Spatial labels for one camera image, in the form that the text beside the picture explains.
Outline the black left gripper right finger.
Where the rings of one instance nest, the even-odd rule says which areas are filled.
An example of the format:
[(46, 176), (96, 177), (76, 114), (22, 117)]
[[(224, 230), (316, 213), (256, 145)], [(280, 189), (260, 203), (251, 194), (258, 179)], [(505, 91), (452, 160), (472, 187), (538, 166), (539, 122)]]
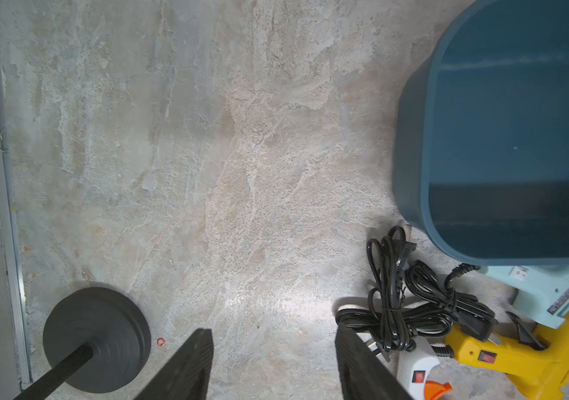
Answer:
[(334, 344), (344, 399), (412, 400), (354, 330), (339, 325)]

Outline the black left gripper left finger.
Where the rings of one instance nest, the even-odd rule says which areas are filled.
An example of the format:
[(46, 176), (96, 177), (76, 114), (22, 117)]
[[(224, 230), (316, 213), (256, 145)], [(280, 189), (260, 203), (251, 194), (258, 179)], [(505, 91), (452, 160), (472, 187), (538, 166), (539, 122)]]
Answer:
[(214, 358), (210, 329), (198, 328), (136, 399), (206, 399)]

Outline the yellow glue gun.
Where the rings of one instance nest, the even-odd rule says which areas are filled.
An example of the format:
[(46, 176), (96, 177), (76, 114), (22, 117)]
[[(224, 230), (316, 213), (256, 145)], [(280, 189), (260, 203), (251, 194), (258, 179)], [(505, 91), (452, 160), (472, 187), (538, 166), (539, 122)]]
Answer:
[(445, 338), (462, 364), (505, 373), (528, 399), (561, 399), (569, 384), (569, 314), (558, 329), (543, 325), (518, 338), (481, 342), (455, 326)]

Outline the mint green glue gun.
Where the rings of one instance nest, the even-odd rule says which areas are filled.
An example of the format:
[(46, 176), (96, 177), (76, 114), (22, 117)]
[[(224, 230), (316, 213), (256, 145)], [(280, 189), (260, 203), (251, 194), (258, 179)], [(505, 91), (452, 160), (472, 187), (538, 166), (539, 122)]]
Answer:
[(569, 265), (482, 266), (479, 272), (517, 290), (511, 301), (520, 314), (557, 329), (569, 314)]

